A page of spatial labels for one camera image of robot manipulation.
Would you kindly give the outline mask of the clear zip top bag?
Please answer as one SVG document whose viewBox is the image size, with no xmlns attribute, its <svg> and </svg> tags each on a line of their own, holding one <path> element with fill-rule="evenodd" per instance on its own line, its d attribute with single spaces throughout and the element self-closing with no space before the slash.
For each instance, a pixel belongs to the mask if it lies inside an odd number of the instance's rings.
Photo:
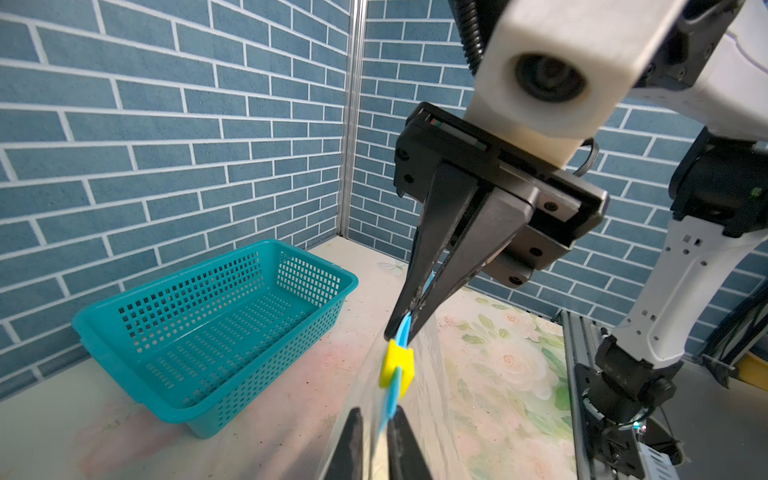
<svg viewBox="0 0 768 480">
<path fill-rule="evenodd" d="M 437 327 L 415 339 L 400 320 L 377 336 L 349 389 L 316 476 L 319 479 L 466 479 L 450 409 Z"/>
</svg>

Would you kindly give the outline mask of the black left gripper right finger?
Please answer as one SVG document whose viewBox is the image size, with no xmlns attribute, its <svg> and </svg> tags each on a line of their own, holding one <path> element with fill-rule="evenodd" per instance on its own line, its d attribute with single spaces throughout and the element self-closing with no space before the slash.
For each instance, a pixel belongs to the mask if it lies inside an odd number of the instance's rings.
<svg viewBox="0 0 768 480">
<path fill-rule="evenodd" d="M 421 452 L 405 411 L 397 406 L 386 426 L 388 477 L 393 480 L 431 480 L 431 471 Z"/>
</svg>

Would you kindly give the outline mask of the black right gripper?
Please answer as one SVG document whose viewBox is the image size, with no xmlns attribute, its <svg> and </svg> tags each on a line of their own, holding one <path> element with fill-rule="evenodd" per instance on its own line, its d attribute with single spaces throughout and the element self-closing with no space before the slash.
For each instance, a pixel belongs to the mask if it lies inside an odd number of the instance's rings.
<svg viewBox="0 0 768 480">
<path fill-rule="evenodd" d="M 608 206 L 606 191 L 427 102 L 408 117 L 394 160 L 397 194 L 423 212 L 386 340 L 409 313 L 412 342 L 479 273 L 524 285 L 597 227 Z"/>
</svg>

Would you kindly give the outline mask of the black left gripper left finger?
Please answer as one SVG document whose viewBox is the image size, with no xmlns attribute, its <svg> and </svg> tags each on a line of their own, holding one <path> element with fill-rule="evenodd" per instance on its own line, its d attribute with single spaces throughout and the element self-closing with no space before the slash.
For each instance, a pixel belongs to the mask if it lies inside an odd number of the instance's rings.
<svg viewBox="0 0 768 480">
<path fill-rule="evenodd" d="M 363 417 L 359 407 L 350 410 L 328 463 L 325 480 L 363 479 Z"/>
</svg>

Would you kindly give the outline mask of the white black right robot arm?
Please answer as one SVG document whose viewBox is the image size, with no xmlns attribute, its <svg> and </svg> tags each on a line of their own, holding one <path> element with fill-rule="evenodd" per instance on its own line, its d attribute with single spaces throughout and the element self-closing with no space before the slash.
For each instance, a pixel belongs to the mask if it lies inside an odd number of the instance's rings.
<svg viewBox="0 0 768 480">
<path fill-rule="evenodd" d="M 508 287 L 597 227 L 608 193 L 566 165 L 636 96 L 702 131 L 669 184 L 663 249 L 601 344 L 588 400 L 615 425 L 674 393 L 687 337 L 767 238 L 767 6 L 762 1 L 454 1 L 474 95 L 428 102 L 395 150 L 399 195 L 423 205 L 387 338 L 417 335 L 479 273 Z"/>
</svg>

